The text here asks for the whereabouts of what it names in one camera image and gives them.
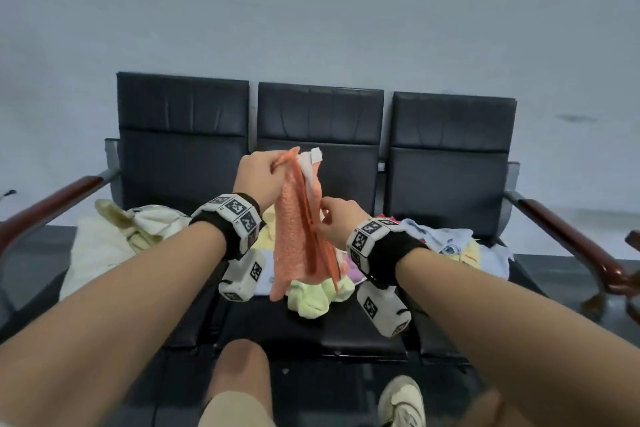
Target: forearm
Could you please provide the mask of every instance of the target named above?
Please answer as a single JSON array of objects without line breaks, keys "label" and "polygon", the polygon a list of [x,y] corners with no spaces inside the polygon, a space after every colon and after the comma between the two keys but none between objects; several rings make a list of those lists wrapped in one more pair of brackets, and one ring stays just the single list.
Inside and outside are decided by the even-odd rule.
[{"label": "forearm", "polygon": [[640,350],[570,309],[423,249],[399,285],[538,425],[637,425]]},{"label": "forearm", "polygon": [[95,425],[180,321],[225,253],[196,223],[91,281],[0,347],[0,419]]}]

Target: wrist strap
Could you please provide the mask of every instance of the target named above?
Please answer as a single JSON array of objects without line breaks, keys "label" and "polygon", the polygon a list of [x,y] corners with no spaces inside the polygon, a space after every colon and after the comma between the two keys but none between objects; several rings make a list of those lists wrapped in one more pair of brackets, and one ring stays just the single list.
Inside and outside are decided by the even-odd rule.
[{"label": "wrist strap", "polygon": [[227,242],[223,260],[242,257],[258,239],[260,232],[260,207],[250,196],[221,194],[191,215],[191,222],[207,221],[219,229]]},{"label": "wrist strap", "polygon": [[360,223],[347,240],[349,257],[379,287],[396,286],[396,265],[415,248],[427,246],[406,233],[400,223],[370,218]]}]

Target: shoe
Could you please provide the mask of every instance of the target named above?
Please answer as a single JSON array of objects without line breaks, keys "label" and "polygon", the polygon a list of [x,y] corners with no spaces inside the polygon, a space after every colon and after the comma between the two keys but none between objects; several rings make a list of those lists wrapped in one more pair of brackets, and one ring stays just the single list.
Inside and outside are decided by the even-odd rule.
[{"label": "shoe", "polygon": [[420,387],[409,376],[396,376],[378,402],[381,427],[426,427]]}]

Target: seat back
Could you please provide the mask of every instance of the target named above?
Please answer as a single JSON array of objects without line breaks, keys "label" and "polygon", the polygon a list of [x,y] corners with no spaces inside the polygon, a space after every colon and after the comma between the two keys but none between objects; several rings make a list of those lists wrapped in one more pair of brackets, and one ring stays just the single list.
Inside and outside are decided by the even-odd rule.
[{"label": "seat back", "polygon": [[249,83],[118,73],[124,208],[187,214],[230,192],[248,149]]},{"label": "seat back", "polygon": [[495,237],[515,111],[511,98],[394,93],[385,215]]},{"label": "seat back", "polygon": [[323,194],[372,212],[383,100],[382,90],[260,83],[257,148],[321,148]]}]

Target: orange towel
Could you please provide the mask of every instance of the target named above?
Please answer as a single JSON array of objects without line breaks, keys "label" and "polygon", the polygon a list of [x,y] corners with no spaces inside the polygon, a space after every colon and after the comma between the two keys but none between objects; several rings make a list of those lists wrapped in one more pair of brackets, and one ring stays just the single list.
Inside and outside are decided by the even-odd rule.
[{"label": "orange towel", "polygon": [[313,180],[307,195],[307,182],[298,163],[300,147],[294,147],[281,156],[274,166],[289,163],[282,194],[275,202],[276,233],[273,250],[274,280],[269,297],[282,299],[292,280],[304,284],[321,284],[333,280],[338,291],[340,267],[335,248],[314,231],[321,220],[320,199],[322,187],[317,178],[320,162],[313,164]]}]

